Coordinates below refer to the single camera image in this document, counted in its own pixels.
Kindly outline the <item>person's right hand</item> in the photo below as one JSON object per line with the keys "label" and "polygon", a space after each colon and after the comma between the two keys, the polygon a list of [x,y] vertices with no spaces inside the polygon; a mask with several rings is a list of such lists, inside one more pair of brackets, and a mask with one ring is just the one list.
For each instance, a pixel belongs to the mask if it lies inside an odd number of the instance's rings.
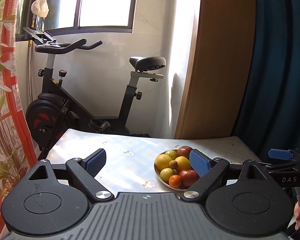
{"label": "person's right hand", "polygon": [[294,217],[295,217],[295,230],[300,229],[300,206],[297,202],[294,207]]}

